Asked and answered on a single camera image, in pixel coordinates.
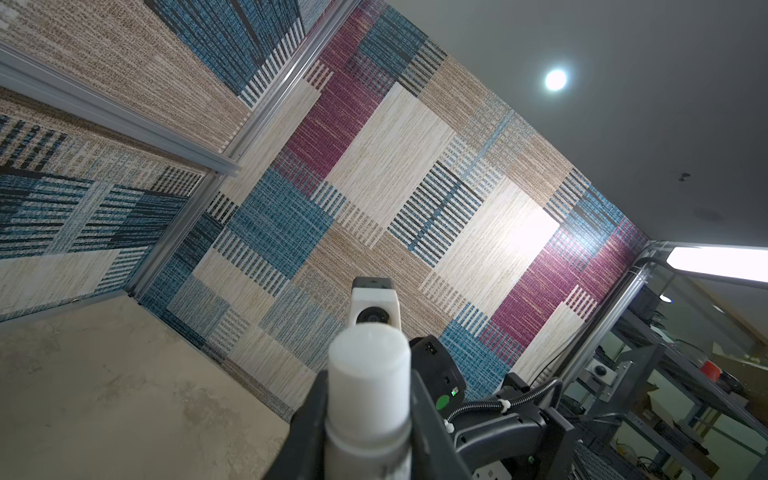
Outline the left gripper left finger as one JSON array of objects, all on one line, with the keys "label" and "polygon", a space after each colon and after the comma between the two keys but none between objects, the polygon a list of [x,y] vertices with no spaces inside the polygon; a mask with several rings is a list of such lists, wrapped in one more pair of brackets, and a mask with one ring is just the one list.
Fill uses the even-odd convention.
[{"label": "left gripper left finger", "polygon": [[277,457],[263,479],[324,479],[325,419],[328,372],[315,378],[304,403],[295,412]]}]

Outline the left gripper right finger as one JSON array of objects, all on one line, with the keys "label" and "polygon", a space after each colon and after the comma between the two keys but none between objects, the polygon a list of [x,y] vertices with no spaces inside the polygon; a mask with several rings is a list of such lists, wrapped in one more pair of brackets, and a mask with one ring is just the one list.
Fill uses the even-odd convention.
[{"label": "left gripper right finger", "polygon": [[416,370],[411,371],[411,479],[470,479]]}]

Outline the white glue stick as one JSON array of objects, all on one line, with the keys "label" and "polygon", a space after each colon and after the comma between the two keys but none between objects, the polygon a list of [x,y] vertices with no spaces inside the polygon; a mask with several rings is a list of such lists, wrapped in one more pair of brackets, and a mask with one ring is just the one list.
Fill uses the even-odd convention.
[{"label": "white glue stick", "polygon": [[328,351],[324,476],[408,479],[411,475],[411,352],[401,331],[363,323]]}]

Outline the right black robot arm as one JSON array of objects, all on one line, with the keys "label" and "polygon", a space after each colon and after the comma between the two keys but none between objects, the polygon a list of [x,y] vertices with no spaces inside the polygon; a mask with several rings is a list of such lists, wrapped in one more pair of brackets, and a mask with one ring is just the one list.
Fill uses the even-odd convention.
[{"label": "right black robot arm", "polygon": [[468,401],[467,384],[434,336],[409,342],[416,376],[413,479],[568,479],[577,432],[557,410],[560,379],[531,388],[508,373],[491,396]]}]

